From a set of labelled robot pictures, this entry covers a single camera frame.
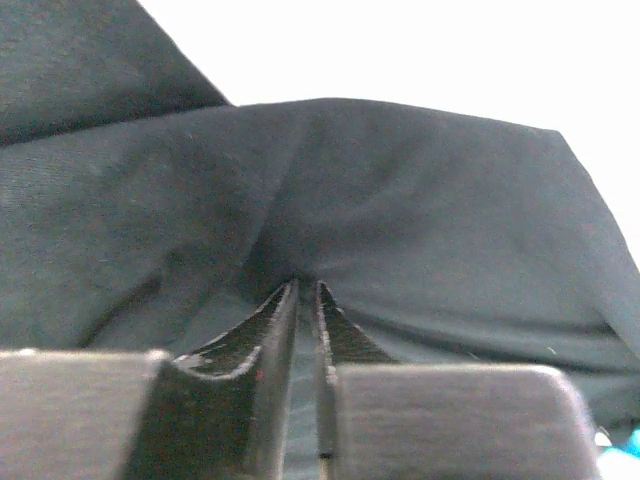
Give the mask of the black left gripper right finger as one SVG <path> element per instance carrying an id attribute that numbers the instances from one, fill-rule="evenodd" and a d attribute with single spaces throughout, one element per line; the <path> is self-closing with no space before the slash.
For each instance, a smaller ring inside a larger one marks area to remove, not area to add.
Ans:
<path id="1" fill-rule="evenodd" d="M 397 364 L 338 306 L 326 283 L 314 287 L 313 333 L 316 339 L 316 424 L 320 477 L 334 479 L 336 452 L 336 369 L 342 364 Z"/>

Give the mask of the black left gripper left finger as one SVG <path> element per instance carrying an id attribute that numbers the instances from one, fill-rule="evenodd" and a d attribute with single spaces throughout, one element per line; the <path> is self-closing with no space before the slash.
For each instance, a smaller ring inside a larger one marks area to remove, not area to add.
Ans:
<path id="1" fill-rule="evenodd" d="M 145 400 L 125 479 L 279 479 L 299 285 L 166 362 Z"/>

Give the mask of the black t-shirt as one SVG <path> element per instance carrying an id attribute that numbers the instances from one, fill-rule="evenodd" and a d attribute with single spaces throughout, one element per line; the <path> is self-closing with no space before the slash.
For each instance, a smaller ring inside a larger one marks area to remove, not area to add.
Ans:
<path id="1" fill-rule="evenodd" d="M 125 479 L 159 369 L 299 297 L 283 472 L 597 479 L 639 424 L 639 272 L 558 133 L 397 104 L 236 107 L 135 1 L 1 5 L 1 475 Z"/>

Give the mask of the teal shirt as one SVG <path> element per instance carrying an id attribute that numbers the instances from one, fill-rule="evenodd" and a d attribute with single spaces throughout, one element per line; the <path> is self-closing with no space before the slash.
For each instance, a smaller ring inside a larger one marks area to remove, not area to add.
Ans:
<path id="1" fill-rule="evenodd" d="M 620 445 L 614 445 L 603 429 L 597 431 L 594 440 L 600 449 L 597 465 L 602 479 L 640 480 L 639 429 Z"/>

